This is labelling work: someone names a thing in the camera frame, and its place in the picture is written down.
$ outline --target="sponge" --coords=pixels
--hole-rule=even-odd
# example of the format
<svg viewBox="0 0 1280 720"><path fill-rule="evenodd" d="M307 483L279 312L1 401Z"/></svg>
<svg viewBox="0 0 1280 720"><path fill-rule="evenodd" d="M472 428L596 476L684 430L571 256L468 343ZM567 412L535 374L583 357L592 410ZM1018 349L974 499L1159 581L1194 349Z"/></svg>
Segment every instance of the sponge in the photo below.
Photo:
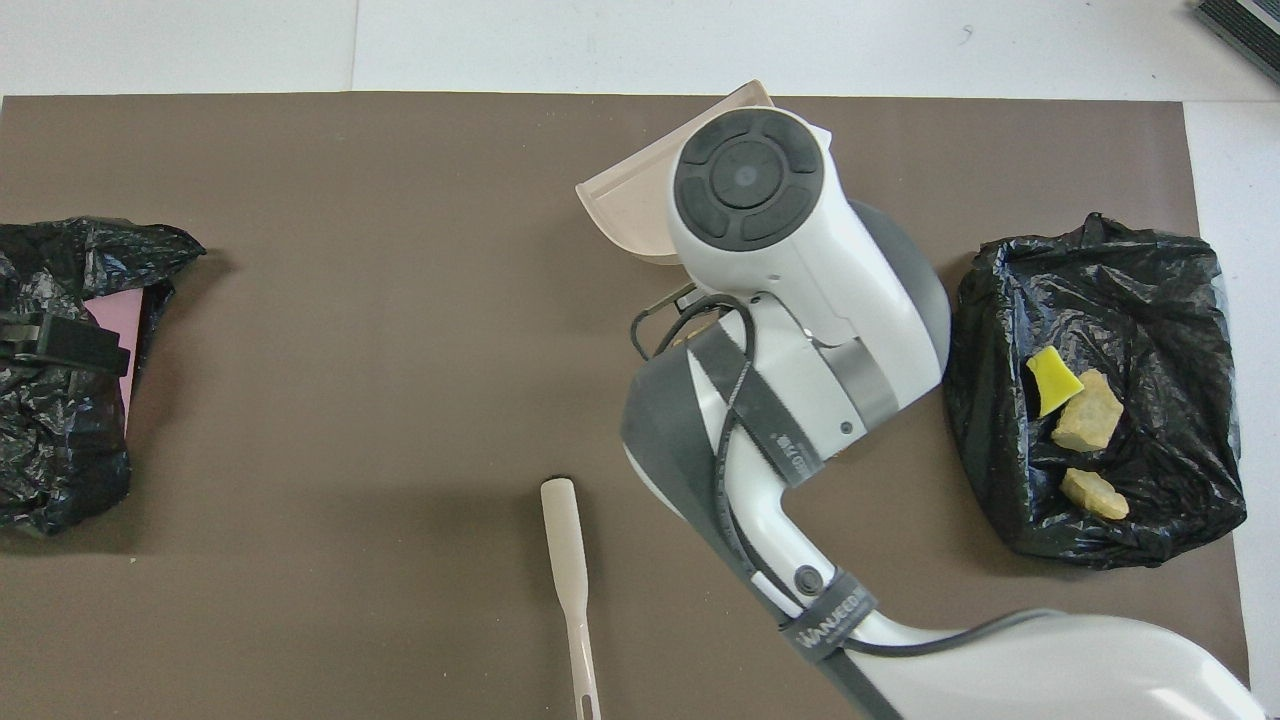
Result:
<svg viewBox="0 0 1280 720"><path fill-rule="evenodd" d="M1066 478L1062 479L1062 495L1107 520L1124 520L1129 515L1129 501L1097 473L1068 468Z"/></svg>
<svg viewBox="0 0 1280 720"><path fill-rule="evenodd" d="M1097 370L1080 374L1084 392L1066 404L1062 416L1053 428L1052 439L1068 450L1092 452L1111 442L1124 405L1116 400L1106 375Z"/></svg>
<svg viewBox="0 0 1280 720"><path fill-rule="evenodd" d="M1028 357L1027 369L1036 378L1036 389L1039 391L1041 418L1057 410L1084 389L1079 378L1062 363L1062 356L1052 345Z"/></svg>

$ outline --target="black strap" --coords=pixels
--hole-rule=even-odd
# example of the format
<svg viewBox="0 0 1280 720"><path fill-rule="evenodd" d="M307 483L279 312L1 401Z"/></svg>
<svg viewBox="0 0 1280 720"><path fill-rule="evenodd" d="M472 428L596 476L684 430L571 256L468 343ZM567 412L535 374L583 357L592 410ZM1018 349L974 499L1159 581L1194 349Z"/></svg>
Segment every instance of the black strap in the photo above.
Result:
<svg viewBox="0 0 1280 720"><path fill-rule="evenodd" d="M122 378L129 372L129 351L119 342L119 333L82 320L0 313L0 361L65 365Z"/></svg>
<svg viewBox="0 0 1280 720"><path fill-rule="evenodd" d="M809 662L822 662L841 650L849 633L876 610L876 597L849 573L836 568L822 594L799 618L778 628Z"/></svg>
<svg viewBox="0 0 1280 720"><path fill-rule="evenodd" d="M695 336L690 348L721 397L731 405L731 411L788 487L796 487L822 470L822 455L809 436L800 429L800 423L764 377L746 364L746 356L719 323Z"/></svg>

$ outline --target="black cable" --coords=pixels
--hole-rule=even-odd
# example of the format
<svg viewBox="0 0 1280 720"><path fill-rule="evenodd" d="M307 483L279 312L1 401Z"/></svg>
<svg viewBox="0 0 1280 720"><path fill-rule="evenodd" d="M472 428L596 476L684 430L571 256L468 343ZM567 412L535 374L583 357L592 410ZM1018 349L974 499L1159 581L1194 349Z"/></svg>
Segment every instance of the black cable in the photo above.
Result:
<svg viewBox="0 0 1280 720"><path fill-rule="evenodd" d="M737 392L741 389L748 372L750 372L751 363L755 360L755 322L751 318L751 311L748 310L742 301L731 295L709 295L703 297L680 313L680 316L675 323L672 323L671 329L668 329L663 336L662 342L658 343L658 348L653 352L653 355L657 356L666 352L685 325L695 318L705 315L713 310L735 311L742 319L742 354L745 355L745 363L742 364L742 370L739 373L733 391L724 402L724 420L721 423L719 442L716 447L716 477L712 489L712 500L716 505L716 519L721 539L723 539L724 544L728 546L730 552L732 552L741 564L746 575L751 577L759 571L759 568L756 568L751 556L746 552L742 543L742 534L737 528L737 520L733 516L732 507L730 507L728 495L724 492L724 471L728 462L728 442L733 434L733 429L739 425L739 418L733 411L733 404L737 400ZM654 307L646 307L645 310L641 310L634 320L631 320L631 345L645 360L649 360L652 356L645 352L644 346L640 343L637 331L640 328L640 323L652 315Z"/></svg>
<svg viewBox="0 0 1280 720"><path fill-rule="evenodd" d="M1018 612L1002 615L975 628L970 628L945 638L938 638L936 641L915 644L877 644L854 638L846 638L841 647L851 652L870 655L874 657L919 657L922 655L931 655L966 646L1001 630L1007 630L1014 625L1020 625L1028 620L1036 620L1037 618L1053 618L1059 615L1065 615L1065 612L1046 609L1019 610Z"/></svg>
<svg viewBox="0 0 1280 720"><path fill-rule="evenodd" d="M636 352L640 354L640 357L644 357L645 363L653 360L653 357L650 357L649 354L645 352L644 346L640 345L640 323L643 323L644 319L652 314L652 310L641 310L640 314L631 320L631 347L636 348Z"/></svg>

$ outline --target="black circular button panel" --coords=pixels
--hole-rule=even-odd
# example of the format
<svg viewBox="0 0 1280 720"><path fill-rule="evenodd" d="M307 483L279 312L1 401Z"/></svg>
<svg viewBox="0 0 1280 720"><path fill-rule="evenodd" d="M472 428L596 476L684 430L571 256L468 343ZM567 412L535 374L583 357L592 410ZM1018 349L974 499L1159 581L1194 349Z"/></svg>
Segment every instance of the black circular button panel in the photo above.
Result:
<svg viewBox="0 0 1280 720"><path fill-rule="evenodd" d="M759 108L731 110L685 142L676 209L713 247L760 250L809 218L822 177L822 150L799 120Z"/></svg>

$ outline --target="white plastic spatula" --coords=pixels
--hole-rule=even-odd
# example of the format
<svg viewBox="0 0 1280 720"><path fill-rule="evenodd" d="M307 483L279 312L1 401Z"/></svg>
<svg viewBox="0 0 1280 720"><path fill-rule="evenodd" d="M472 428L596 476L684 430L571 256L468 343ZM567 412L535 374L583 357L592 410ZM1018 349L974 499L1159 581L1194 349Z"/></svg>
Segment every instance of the white plastic spatula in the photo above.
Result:
<svg viewBox="0 0 1280 720"><path fill-rule="evenodd" d="M577 518L577 496L573 493L572 480L552 478L543 483L543 520L547 523L547 548L552 556L556 594L559 596L564 624L568 626L577 720L600 720L595 666L591 664L591 635L586 630L586 552L582 550L582 524Z"/></svg>

